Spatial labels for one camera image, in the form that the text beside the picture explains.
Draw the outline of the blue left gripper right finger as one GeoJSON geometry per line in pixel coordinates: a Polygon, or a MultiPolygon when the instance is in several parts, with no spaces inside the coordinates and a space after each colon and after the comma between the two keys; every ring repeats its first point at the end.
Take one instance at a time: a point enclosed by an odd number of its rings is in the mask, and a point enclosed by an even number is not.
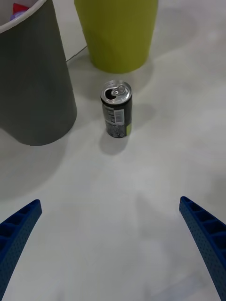
{"type": "Polygon", "coordinates": [[[180,198],[179,211],[193,236],[220,299],[226,300],[226,225],[185,196],[180,198]]]}

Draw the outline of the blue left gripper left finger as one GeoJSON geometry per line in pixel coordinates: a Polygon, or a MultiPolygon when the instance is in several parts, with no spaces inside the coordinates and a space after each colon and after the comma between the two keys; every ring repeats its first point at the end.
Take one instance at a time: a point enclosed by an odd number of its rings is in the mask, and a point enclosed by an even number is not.
{"type": "Polygon", "coordinates": [[[36,199],[0,224],[0,300],[41,214],[41,203],[36,199]]]}

